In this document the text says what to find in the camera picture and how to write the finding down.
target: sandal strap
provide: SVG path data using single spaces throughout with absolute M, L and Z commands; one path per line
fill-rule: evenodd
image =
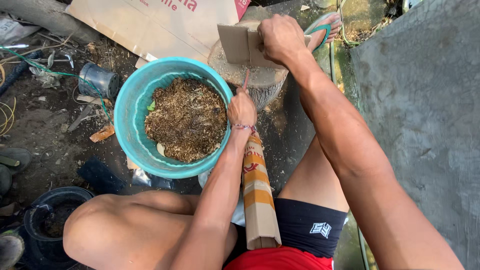
M 319 25 L 319 26 L 315 27 L 315 28 L 312 30 L 312 32 L 310 33 L 310 35 L 311 35 L 312 33 L 316 32 L 316 31 L 324 30 L 324 29 L 327 30 L 327 31 L 325 32 L 325 37 L 324 37 L 323 41 L 320 43 L 320 45 L 318 45 L 313 51 L 318 50 L 318 48 L 320 48 L 320 47 L 325 43 L 325 41 L 326 41 L 327 38 L 328 38 L 328 35 L 330 34 L 330 30 L 331 30 L 332 28 L 331 28 L 330 25 Z

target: knee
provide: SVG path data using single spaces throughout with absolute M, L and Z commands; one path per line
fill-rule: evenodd
M 103 231 L 101 227 L 108 226 L 106 222 L 118 207 L 116 197 L 111 194 L 96 196 L 68 217 L 63 228 L 63 248 L 67 255 L 74 258 L 75 251 L 84 246 L 85 241 L 90 241 L 91 236 Z

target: green leaf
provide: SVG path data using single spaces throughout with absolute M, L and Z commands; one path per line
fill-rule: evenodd
M 150 104 L 150 106 L 147 106 L 147 110 L 155 110 L 155 100 Z

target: shorts logo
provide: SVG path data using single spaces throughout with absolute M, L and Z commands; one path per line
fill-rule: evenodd
M 328 239 L 330 229 L 332 229 L 332 227 L 326 222 L 314 223 L 312 229 L 310 230 L 310 233 L 321 233 L 323 236 L 325 236 L 325 238 Z

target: cardboard box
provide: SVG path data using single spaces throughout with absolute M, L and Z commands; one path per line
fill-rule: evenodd
M 218 24 L 217 28 L 227 62 L 246 66 L 286 69 L 284 66 L 277 65 L 264 58 L 264 54 L 260 51 L 263 41 L 258 31 L 249 29 L 244 25 Z M 305 35 L 306 46 L 310 43 L 311 37 Z
M 247 249 L 281 246 L 272 190 L 257 132 L 250 135 L 245 145 L 242 176 Z
M 235 24 L 250 0 L 73 0 L 67 12 L 147 61 L 207 63 L 216 24 Z

